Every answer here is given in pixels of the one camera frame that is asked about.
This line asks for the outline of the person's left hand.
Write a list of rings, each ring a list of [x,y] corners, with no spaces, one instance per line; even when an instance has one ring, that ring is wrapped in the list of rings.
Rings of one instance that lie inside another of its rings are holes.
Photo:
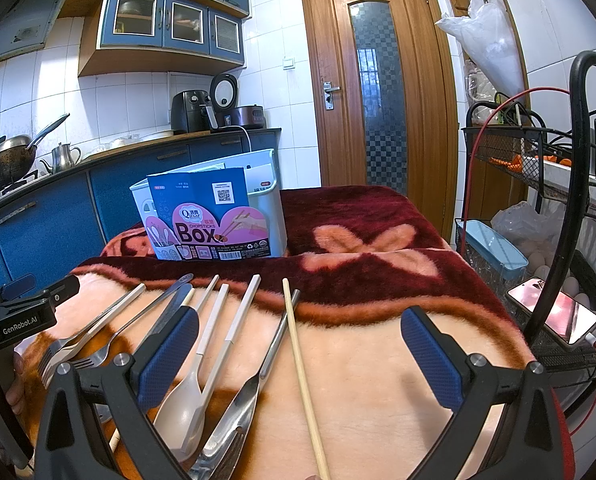
[[[13,353],[13,367],[15,379],[10,385],[6,393],[6,400],[13,413],[18,416],[25,409],[25,386],[22,380],[22,372],[24,371],[24,359],[17,352]]]

